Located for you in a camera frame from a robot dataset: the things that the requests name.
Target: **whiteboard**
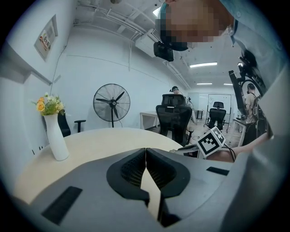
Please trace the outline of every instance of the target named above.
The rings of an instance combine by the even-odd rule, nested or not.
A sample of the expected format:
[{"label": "whiteboard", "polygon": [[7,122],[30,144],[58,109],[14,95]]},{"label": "whiteboard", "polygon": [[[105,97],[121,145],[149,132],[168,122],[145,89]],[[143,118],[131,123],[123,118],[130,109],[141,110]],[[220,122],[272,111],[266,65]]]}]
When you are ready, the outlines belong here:
[{"label": "whiteboard", "polygon": [[198,110],[206,111],[208,109],[208,94],[199,94]]},{"label": "whiteboard", "polygon": [[226,94],[209,94],[208,95],[208,110],[213,107],[215,102],[222,102],[224,110],[227,111],[227,114],[231,111],[231,95]]}]

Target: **black office chair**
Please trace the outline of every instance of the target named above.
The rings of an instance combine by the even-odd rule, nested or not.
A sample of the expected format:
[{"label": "black office chair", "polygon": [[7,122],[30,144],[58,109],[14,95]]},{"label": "black office chair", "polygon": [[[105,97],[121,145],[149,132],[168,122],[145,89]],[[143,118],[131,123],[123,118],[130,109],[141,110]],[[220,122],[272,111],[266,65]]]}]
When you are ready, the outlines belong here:
[{"label": "black office chair", "polygon": [[223,119],[227,113],[226,110],[221,110],[224,108],[223,103],[216,101],[213,104],[213,107],[209,110],[210,122],[208,123],[208,127],[212,129],[214,127],[215,122],[217,121],[217,128],[221,131],[223,128]]},{"label": "black office chair", "polygon": [[186,106],[185,97],[181,94],[163,94],[162,105],[167,106]]},{"label": "black office chair", "polygon": [[[86,120],[78,120],[75,121],[77,123],[77,132],[81,132],[81,123],[85,122]],[[63,137],[71,135],[71,130],[69,129],[67,119],[65,117],[65,114],[62,115],[61,113],[58,114],[58,125],[60,127],[60,130],[62,132]]]},{"label": "black office chair", "polygon": [[187,106],[160,105],[156,107],[156,112],[160,123],[159,134],[167,136],[168,131],[172,131],[172,140],[185,146],[188,139],[185,132],[192,109]]}]

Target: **human arm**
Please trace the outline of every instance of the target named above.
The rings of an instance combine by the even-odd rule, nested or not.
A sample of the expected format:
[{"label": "human arm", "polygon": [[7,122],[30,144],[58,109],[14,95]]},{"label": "human arm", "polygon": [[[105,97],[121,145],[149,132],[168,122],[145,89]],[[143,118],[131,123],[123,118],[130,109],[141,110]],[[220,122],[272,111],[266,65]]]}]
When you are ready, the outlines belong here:
[{"label": "human arm", "polygon": [[[251,143],[242,146],[242,147],[234,147],[233,151],[235,152],[236,156],[238,156],[242,152],[252,152],[253,148],[269,139],[268,133],[262,134],[259,138],[255,139]],[[218,151],[213,153],[212,155],[207,157],[208,160],[216,160],[216,161],[224,161],[232,163],[232,157],[230,151]]]}]

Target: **table top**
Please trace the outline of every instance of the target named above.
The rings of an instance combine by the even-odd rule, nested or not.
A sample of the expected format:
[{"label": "table top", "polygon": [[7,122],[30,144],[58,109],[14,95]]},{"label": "table top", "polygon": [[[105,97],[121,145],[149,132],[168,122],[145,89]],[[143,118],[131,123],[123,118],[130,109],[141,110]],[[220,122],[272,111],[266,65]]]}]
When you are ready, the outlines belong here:
[{"label": "table top", "polygon": [[246,121],[239,120],[239,119],[236,119],[236,118],[234,118],[234,121],[236,121],[236,122],[238,122],[238,123],[240,123],[240,124],[242,124],[244,126],[247,124]]},{"label": "table top", "polygon": [[[13,195],[30,204],[47,186],[74,168],[93,160],[105,158],[138,148],[158,148],[165,151],[179,149],[181,145],[163,135],[133,128],[105,128],[88,130],[65,137],[70,156],[56,161],[50,146],[46,146],[25,167],[16,181]],[[149,194],[159,194],[148,171],[144,172],[141,188]]]},{"label": "table top", "polygon": [[145,116],[157,116],[156,111],[146,111],[146,112],[141,112],[140,114],[145,115]]}]

